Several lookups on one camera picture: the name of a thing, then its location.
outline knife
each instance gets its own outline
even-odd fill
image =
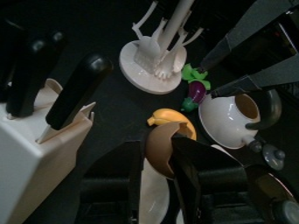
[[[200,72],[203,73],[212,69],[242,42],[261,31],[266,25],[275,21],[283,13],[287,13],[294,7],[298,7],[298,5],[298,0],[277,1],[277,4],[270,0],[257,0],[232,30],[203,58],[199,67]]]
[[[60,130],[72,123],[99,83],[112,70],[112,62],[99,52],[92,52],[83,58],[46,116],[48,127],[38,139],[39,144],[56,133],[59,134]]]
[[[55,66],[58,65],[63,50],[68,44],[68,38],[66,36],[66,34],[62,31],[52,31],[48,35],[47,35],[47,39],[52,45],[52,50],[54,50],[54,55],[52,55],[52,60],[48,61],[47,63],[47,68],[44,71],[44,77],[42,80],[42,88],[44,88],[44,83],[46,80],[50,78],[51,75],[51,71],[55,68]]]
[[[27,43],[15,65],[6,104],[8,118],[26,117],[34,113],[34,102],[44,76],[54,69],[56,60],[58,55],[47,38],[38,38]]]
[[[8,19],[0,22],[0,102],[7,99],[8,83],[15,70],[15,62],[27,40],[27,30]]]

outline toy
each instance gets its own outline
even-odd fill
[[[147,119],[150,126],[162,125],[168,122],[186,122],[187,127],[191,130],[191,139],[196,140],[196,131],[190,119],[176,110],[171,108],[160,108],[154,112],[154,115]]]
[[[191,112],[195,110],[207,94],[207,90],[211,90],[211,83],[204,80],[208,72],[199,73],[196,68],[192,68],[191,64],[187,64],[182,70],[182,79],[190,83],[190,92],[187,98],[182,103],[182,111]]]

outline black knife handle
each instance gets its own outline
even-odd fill
[[[27,30],[8,19],[2,19],[0,33],[0,101],[4,102],[15,62],[27,41]]]
[[[62,31],[52,31],[47,35],[47,39],[52,45],[54,53],[52,53],[52,59],[48,61],[47,65],[46,65],[47,67],[44,68],[46,71],[44,71],[44,76],[43,76],[43,80],[42,80],[42,88],[44,88],[44,83],[46,83],[47,79],[50,78],[51,71],[55,68],[55,66],[58,65],[63,50],[70,42],[66,34]]]
[[[15,117],[34,113],[34,102],[44,76],[56,64],[56,52],[46,38],[31,41],[16,61],[6,110]]]
[[[46,121],[55,130],[72,123],[99,83],[112,70],[112,62],[99,52],[92,52],[83,58],[46,116]]]

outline dark countertop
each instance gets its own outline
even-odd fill
[[[146,120],[156,109],[180,108],[187,94],[186,82],[182,82],[170,94],[148,94],[127,81],[118,64],[122,47],[136,40],[131,30],[132,23],[144,15],[147,7],[147,1],[136,0],[27,0],[2,10],[2,16],[23,25],[32,36],[43,35],[51,30],[62,30],[70,37],[59,65],[51,73],[51,77],[62,85],[66,84],[87,53],[100,50],[115,65],[114,73],[103,81],[90,99],[90,102],[98,103],[94,109],[95,123],[79,148],[78,165],[26,223],[72,223],[79,206],[80,180],[92,163],[127,139],[140,138],[150,130]],[[143,27],[146,34],[151,34],[158,22],[159,15],[154,15],[152,23],[147,23]],[[196,66],[207,52],[203,41],[199,39],[191,43],[187,51],[187,62]],[[208,80],[214,87],[234,79],[223,66],[216,66],[210,71]],[[187,116],[199,130],[198,112],[194,111]],[[297,195],[299,195],[298,120],[298,111],[283,101],[283,114],[278,124],[259,132],[259,135],[286,152],[285,169],[278,174]],[[230,153],[243,165],[263,163],[261,154],[246,148]]]

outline plastic toy food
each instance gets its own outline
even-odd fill
[[[190,83],[188,97],[184,98],[182,103],[182,111],[191,112],[196,109],[202,103],[202,100],[207,94],[207,89],[200,81],[195,80]]]
[[[147,119],[147,123],[150,126],[162,125],[168,122],[186,122],[187,127],[191,130],[191,139],[196,140],[196,131],[192,126],[190,119],[176,110],[171,108],[159,108],[154,115]]]

